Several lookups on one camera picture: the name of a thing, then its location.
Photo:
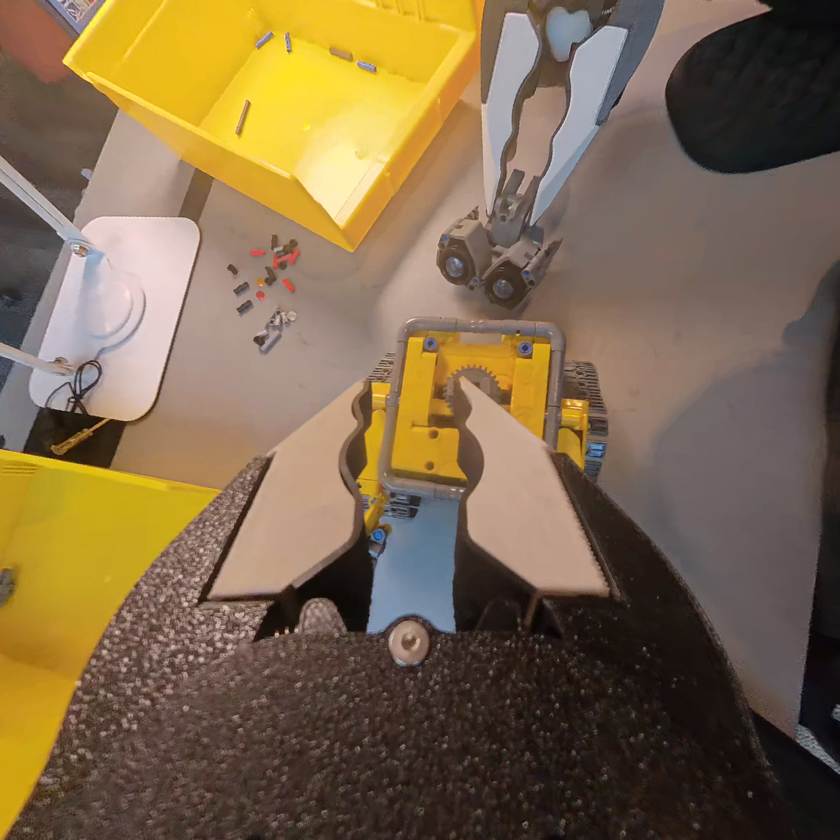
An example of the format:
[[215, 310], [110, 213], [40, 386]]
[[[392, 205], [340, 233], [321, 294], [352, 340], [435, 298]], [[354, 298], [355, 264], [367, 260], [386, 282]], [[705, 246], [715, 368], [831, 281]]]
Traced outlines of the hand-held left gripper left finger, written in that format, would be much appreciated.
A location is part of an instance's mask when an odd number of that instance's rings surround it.
[[310, 581], [357, 542], [370, 383], [353, 383], [270, 450], [267, 467], [206, 591], [210, 602], [267, 601]]

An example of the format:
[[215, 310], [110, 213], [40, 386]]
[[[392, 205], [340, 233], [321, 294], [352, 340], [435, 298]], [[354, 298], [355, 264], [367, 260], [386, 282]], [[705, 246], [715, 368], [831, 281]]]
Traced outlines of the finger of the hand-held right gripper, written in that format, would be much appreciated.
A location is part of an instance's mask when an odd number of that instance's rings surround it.
[[604, 26], [574, 49], [570, 57], [568, 107], [552, 137], [549, 161], [532, 207], [531, 224], [542, 225], [542, 216], [597, 133], [602, 105], [627, 36], [625, 28]]
[[480, 27], [482, 166], [486, 215], [507, 180], [524, 93], [542, 53], [539, 23], [530, 12], [485, 12]]

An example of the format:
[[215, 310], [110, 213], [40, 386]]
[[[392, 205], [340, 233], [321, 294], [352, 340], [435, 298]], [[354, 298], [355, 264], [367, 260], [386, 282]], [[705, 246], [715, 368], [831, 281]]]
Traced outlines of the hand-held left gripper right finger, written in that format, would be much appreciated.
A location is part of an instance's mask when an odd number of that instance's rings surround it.
[[551, 447], [464, 376], [455, 404], [472, 544], [542, 595], [608, 597]]

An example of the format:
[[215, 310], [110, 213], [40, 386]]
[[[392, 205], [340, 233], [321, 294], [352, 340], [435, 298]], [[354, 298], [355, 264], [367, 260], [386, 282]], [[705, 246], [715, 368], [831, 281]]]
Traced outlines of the yellow tracked toy robot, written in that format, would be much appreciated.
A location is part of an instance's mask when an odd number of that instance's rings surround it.
[[393, 526], [426, 497], [459, 501], [469, 480], [459, 457], [471, 404], [491, 403], [546, 447], [601, 476], [608, 415], [592, 362], [570, 360], [546, 322], [416, 318], [397, 351], [368, 377], [364, 464], [355, 469], [373, 564]]

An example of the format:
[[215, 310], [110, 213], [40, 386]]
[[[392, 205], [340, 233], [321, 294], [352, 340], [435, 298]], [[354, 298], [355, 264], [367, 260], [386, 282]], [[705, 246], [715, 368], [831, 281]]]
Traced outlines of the grey motor block assembly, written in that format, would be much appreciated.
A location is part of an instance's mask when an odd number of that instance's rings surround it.
[[560, 245], [559, 239], [546, 244], [530, 219], [518, 238], [497, 243], [489, 217], [480, 219], [476, 208], [442, 233], [436, 263], [448, 283], [480, 290], [490, 304], [514, 311], [540, 285]]

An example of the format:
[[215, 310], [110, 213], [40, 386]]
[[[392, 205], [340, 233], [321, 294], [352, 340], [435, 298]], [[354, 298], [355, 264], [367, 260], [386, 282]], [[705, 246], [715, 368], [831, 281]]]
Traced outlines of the yellow plastic parts bin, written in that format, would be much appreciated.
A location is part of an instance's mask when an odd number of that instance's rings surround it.
[[218, 494], [2, 451], [2, 822], [46, 765], [77, 681], [149, 565]]
[[354, 252], [476, 74], [483, 6], [110, 1], [64, 64], [182, 160]]

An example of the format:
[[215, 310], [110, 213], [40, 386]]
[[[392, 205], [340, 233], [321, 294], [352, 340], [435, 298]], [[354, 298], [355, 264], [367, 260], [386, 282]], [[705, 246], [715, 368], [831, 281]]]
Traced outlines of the white book stand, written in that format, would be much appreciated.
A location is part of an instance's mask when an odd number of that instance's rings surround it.
[[2, 185], [64, 240], [70, 257], [39, 351], [2, 343], [31, 369], [28, 393], [130, 423], [153, 407], [201, 241], [186, 217], [106, 216], [79, 228], [5, 159]]

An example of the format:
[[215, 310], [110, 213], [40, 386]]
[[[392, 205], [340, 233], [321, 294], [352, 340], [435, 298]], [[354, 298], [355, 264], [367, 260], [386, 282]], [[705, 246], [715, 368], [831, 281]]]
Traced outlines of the grey desk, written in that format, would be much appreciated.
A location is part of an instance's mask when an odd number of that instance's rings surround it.
[[[753, 708], [799, 719], [816, 568], [816, 343], [792, 325], [838, 262], [838, 154], [749, 175], [691, 161], [670, 127], [677, 59], [757, 2], [667, 2], [624, 98], [568, 183], [563, 244], [526, 317], [565, 331], [600, 375], [604, 489], [684, 576]], [[223, 487], [392, 350], [416, 316], [495, 318], [445, 283], [439, 235], [480, 203], [480, 117], [467, 89], [354, 252], [301, 238], [298, 321], [266, 357], [224, 266], [283, 216], [215, 182], [160, 396], [112, 466]]]

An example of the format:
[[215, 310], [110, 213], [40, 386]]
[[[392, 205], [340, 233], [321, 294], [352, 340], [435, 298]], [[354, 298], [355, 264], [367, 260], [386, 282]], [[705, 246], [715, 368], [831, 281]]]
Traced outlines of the small grey connector pieces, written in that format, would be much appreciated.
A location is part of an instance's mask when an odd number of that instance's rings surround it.
[[266, 322], [266, 326], [254, 336], [253, 342], [261, 354], [267, 354], [280, 340], [284, 328], [298, 319], [295, 311], [278, 308]]

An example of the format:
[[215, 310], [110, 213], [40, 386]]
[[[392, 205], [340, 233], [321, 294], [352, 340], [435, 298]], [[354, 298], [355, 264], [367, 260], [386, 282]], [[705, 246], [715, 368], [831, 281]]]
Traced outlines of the scattered small building pins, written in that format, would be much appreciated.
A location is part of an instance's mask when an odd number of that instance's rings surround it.
[[276, 234], [267, 247], [251, 248], [243, 264], [228, 262], [224, 273], [230, 282], [235, 299], [234, 310], [244, 318], [259, 310], [271, 299], [273, 290], [282, 289], [286, 295], [297, 295], [299, 281], [293, 275], [301, 257], [301, 243], [297, 238], [281, 240]]

